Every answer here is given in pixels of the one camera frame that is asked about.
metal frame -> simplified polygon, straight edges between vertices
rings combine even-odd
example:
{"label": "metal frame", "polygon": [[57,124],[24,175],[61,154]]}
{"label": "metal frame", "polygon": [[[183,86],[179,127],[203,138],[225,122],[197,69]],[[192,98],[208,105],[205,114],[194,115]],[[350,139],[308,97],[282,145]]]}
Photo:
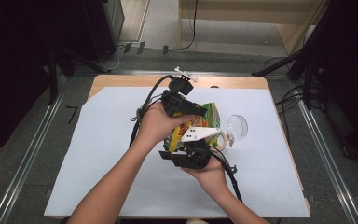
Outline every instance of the metal frame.
{"label": "metal frame", "polygon": [[315,142],[318,152],[322,158],[324,168],[330,177],[345,215],[351,224],[357,224],[358,208],[350,193],[350,190],[348,189],[343,177],[341,176],[341,173],[338,170],[338,167],[336,166],[327,144],[324,141],[324,137],[319,129],[318,123],[316,122],[312,111],[308,110],[307,106],[302,101],[299,103],[299,107],[301,113],[304,116],[304,120],[307,122],[307,125],[310,129],[310,134],[312,135],[313,141]]}
{"label": "metal frame", "polygon": [[37,156],[40,146],[45,139],[45,136],[48,132],[48,128],[54,119],[54,116],[58,110],[58,107],[62,100],[63,91],[66,87],[66,77],[62,77],[60,81],[60,92],[55,99],[55,101],[48,106],[48,109],[43,117],[42,121],[37,128],[37,131],[34,135],[34,138],[31,141],[31,144],[28,146],[28,149],[21,161],[21,164],[11,180],[4,198],[0,203],[0,223],[6,223],[10,215],[11,209],[14,206],[14,203],[17,201],[21,193],[22,186],[25,183],[27,175],[29,174],[34,160]]}

person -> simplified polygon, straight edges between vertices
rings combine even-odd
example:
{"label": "person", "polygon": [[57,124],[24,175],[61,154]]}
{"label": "person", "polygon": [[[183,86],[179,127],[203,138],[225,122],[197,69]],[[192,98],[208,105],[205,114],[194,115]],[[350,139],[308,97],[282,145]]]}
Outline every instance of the person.
{"label": "person", "polygon": [[[189,115],[169,117],[162,103],[151,105],[142,118],[133,143],[116,165],[83,198],[67,223],[115,223],[148,153],[175,127],[190,119]],[[217,159],[211,158],[201,170],[183,170],[199,181],[204,191],[234,223],[266,223],[231,193],[225,171]]]}

yellow bag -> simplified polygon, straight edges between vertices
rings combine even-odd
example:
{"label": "yellow bag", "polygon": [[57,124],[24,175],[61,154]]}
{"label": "yellow bag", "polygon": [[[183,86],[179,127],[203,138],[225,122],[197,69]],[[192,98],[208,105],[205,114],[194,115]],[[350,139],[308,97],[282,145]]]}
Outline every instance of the yellow bag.
{"label": "yellow bag", "polygon": [[[176,127],[173,132],[166,139],[164,139],[164,148],[168,149],[169,152],[174,152],[177,148],[182,147],[182,136],[189,127],[220,128],[220,117],[215,103],[205,104],[202,105],[202,107],[208,109],[205,116],[193,116],[190,121]],[[217,147],[217,138],[219,137],[219,134],[220,133],[207,137],[205,139],[206,142],[210,146]]]}

clear glass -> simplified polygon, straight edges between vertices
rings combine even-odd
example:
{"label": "clear glass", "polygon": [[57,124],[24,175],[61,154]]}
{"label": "clear glass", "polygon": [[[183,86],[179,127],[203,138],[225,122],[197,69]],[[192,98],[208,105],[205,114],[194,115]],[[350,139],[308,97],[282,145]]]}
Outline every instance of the clear glass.
{"label": "clear glass", "polygon": [[231,115],[228,119],[227,134],[229,141],[240,141],[248,133],[248,122],[241,115]]}

white paper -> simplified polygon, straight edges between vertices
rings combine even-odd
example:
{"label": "white paper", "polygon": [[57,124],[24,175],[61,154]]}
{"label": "white paper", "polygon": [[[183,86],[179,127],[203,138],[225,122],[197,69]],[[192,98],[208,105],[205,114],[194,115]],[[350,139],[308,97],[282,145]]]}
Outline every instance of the white paper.
{"label": "white paper", "polygon": [[[45,216],[70,216],[87,192],[127,150],[136,109],[151,88],[106,87],[80,113],[71,145],[48,201]],[[166,88],[157,88],[160,94]],[[189,101],[215,102],[221,129],[230,115],[246,118],[248,133],[227,146],[244,203],[262,217],[309,217],[296,167],[268,90],[194,89]],[[226,217],[197,180],[165,161],[156,145],[137,175],[122,217]]]}

